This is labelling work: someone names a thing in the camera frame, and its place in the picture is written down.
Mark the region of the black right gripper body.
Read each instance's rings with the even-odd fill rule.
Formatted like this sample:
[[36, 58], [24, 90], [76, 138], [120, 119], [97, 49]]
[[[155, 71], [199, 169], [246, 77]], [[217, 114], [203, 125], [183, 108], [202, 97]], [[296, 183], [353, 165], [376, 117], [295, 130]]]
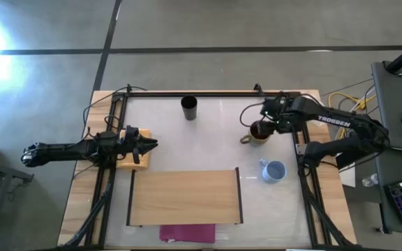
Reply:
[[290, 121], [292, 115], [287, 112], [287, 108], [287, 97], [265, 98], [263, 101], [260, 114], [263, 115], [263, 118], [274, 123], [274, 133], [283, 134], [292, 130], [292, 122]]

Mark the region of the black flat bar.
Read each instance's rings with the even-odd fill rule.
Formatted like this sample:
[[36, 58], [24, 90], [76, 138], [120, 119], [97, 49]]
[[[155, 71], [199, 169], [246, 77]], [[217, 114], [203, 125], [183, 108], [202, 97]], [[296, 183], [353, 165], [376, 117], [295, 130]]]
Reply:
[[364, 153], [360, 151], [351, 151], [340, 153], [335, 157], [336, 165], [338, 169], [343, 169], [344, 167], [349, 166], [350, 164], [356, 162], [357, 160], [364, 157]]

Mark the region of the light blue mug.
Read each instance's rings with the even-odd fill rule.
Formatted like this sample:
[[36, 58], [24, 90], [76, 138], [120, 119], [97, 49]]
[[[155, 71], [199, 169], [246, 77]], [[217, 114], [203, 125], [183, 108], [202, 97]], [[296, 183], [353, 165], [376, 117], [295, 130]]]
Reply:
[[287, 168], [282, 162], [260, 159], [259, 164], [262, 168], [262, 178], [266, 183], [278, 183], [287, 175]]

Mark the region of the white paper sheet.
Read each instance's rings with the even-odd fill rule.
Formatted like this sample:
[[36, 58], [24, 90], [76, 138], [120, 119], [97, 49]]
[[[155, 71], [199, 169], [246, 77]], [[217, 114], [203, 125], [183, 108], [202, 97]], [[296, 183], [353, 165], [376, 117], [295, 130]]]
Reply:
[[338, 173], [343, 185], [349, 186], [351, 188], [356, 187], [355, 163], [351, 163], [343, 169], [340, 169]]

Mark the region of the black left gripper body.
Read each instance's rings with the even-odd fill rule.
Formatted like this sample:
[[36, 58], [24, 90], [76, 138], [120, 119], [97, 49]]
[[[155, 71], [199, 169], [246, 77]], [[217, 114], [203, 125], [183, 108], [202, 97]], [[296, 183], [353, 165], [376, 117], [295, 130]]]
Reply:
[[130, 125], [125, 127], [125, 135], [119, 140], [120, 147], [118, 152], [118, 160], [124, 159], [128, 153], [133, 156], [135, 164], [140, 163], [140, 132], [138, 128]]

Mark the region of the clear plastic water bottle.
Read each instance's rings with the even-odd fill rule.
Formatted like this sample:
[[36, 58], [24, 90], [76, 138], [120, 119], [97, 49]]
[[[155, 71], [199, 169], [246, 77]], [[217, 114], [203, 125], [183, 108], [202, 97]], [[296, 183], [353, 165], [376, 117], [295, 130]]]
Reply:
[[378, 184], [379, 184], [378, 175], [376, 173], [362, 179], [362, 185], [367, 188]]

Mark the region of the small wooden block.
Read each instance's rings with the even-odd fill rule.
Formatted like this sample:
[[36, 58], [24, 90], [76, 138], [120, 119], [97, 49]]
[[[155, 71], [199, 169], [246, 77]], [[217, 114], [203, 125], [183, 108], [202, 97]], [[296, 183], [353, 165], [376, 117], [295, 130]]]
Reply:
[[[140, 134], [143, 137], [148, 137], [151, 138], [151, 131], [150, 129], [139, 129]], [[121, 130], [120, 132], [120, 137], [124, 137], [126, 134], [125, 129]], [[139, 154], [139, 158], [140, 158], [140, 163], [139, 164], [135, 164], [133, 161], [133, 154], [132, 153], [127, 153], [125, 155], [125, 158], [123, 158], [122, 160], [117, 160], [117, 168], [118, 169], [127, 169], [127, 170], [146, 170], [149, 167], [149, 156], [150, 156], [151, 152], [148, 152], [144, 155], [140, 155]]]

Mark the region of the green brown glazed ceramic mug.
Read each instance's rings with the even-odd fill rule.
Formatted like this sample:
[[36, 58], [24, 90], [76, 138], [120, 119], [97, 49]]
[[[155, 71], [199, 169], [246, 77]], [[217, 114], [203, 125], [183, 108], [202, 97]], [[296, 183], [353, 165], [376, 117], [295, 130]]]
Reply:
[[248, 133], [246, 135], [244, 135], [239, 140], [239, 142], [241, 144], [250, 144], [250, 145], [253, 145], [253, 146], [260, 146], [260, 145], [265, 144], [269, 140], [269, 138], [272, 136], [272, 135], [270, 135], [270, 136], [259, 136], [259, 135], [257, 135], [257, 128], [258, 127], [255, 126], [255, 122], [256, 121], [254, 121], [250, 125], [250, 127], [248, 129]]

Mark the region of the folded fabric cloth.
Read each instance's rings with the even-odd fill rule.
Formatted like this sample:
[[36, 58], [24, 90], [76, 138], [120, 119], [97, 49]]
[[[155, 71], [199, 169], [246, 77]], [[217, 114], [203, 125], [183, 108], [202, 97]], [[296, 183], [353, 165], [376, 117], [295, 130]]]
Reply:
[[159, 238], [166, 243], [175, 241], [215, 243], [216, 225], [162, 225]]

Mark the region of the tall black cup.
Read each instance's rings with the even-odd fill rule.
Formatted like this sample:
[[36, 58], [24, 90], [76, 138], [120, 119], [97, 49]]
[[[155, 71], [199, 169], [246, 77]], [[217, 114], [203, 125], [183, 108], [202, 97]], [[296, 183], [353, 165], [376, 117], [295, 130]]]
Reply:
[[188, 121], [195, 120], [197, 117], [198, 100], [195, 96], [184, 96], [181, 99], [181, 108], [184, 117]]

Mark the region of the black aluminium table frame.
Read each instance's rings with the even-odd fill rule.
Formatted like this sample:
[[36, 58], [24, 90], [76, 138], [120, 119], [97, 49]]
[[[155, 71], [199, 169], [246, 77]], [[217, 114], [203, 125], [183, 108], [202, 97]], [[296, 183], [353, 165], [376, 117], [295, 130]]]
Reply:
[[[301, 94], [310, 94], [314, 98], [319, 100], [318, 90], [286, 90], [284, 92], [299, 92]], [[90, 108], [85, 108], [83, 112], [84, 119], [84, 134], [87, 133], [87, 127], [91, 128], [91, 132], [101, 132], [107, 127], [106, 122], [104, 122], [104, 117], [110, 113], [111, 108], [111, 97], [103, 99], [104, 96], [112, 94], [114, 91], [94, 91], [91, 97], [91, 104], [97, 100], [102, 99], [99, 103], [92, 105]], [[258, 97], [258, 91], [251, 90], [221, 90], [221, 91], [131, 91], [132, 98], [134, 95], [138, 98], [139, 94], [153, 94], [158, 97], [164, 97], [165, 95], [171, 96], [184, 96], [184, 95], [194, 95], [197, 98], [200, 97], [239, 97], [250, 98]], [[309, 136], [309, 139], [317, 140], [321, 143], [325, 143], [330, 140], [329, 130], [325, 124], [319, 125], [318, 123], [308, 122], [307, 128], [304, 132]], [[81, 171], [84, 169], [84, 165], [88, 164], [87, 161], [77, 161], [75, 166], [75, 171]], [[90, 212], [92, 204], [96, 203], [98, 199], [98, 194], [105, 189], [106, 181], [108, 179], [107, 174], [109, 171], [97, 171], [93, 169], [89, 171], [87, 178], [79, 181], [71, 181], [70, 192], [68, 195], [68, 200], [66, 202], [66, 209], [64, 213], [64, 219], [61, 223], [61, 229], [57, 241], [57, 246], [65, 244], [69, 241], [75, 234], [77, 229], [82, 225], [84, 219]], [[313, 193], [315, 197], [319, 200], [319, 192], [321, 194], [321, 202], [323, 208], [330, 219], [333, 221], [338, 230], [346, 237], [350, 242], [357, 243], [355, 236], [354, 227], [350, 218], [350, 212], [348, 209], [348, 202], [345, 198], [343, 185], [336, 167], [331, 166], [327, 163], [321, 163], [320, 166], [307, 177], [307, 183], [310, 189], [314, 190]], [[317, 213], [313, 214], [313, 226], [316, 231], [318, 243], [325, 244], [325, 230], [321, 227], [322, 222], [319, 219]], [[90, 238], [89, 244], [84, 244], [84, 240], [81, 241], [80, 245], [97, 245], [99, 237], [102, 236], [101, 229], [102, 223], [109, 219], [108, 216], [103, 216], [98, 214], [96, 221], [93, 225], [92, 236]]]

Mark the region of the grey side table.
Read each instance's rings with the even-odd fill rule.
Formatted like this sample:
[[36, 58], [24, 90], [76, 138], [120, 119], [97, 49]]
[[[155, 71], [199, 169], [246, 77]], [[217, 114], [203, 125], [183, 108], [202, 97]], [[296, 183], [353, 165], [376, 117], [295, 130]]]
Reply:
[[375, 159], [375, 163], [380, 186], [382, 226], [388, 232], [397, 231], [402, 233], [402, 224], [384, 189], [385, 185], [402, 181], [402, 151], [387, 150]]
[[390, 148], [402, 151], [402, 76], [385, 70], [381, 62], [371, 64], [381, 124], [389, 131]]

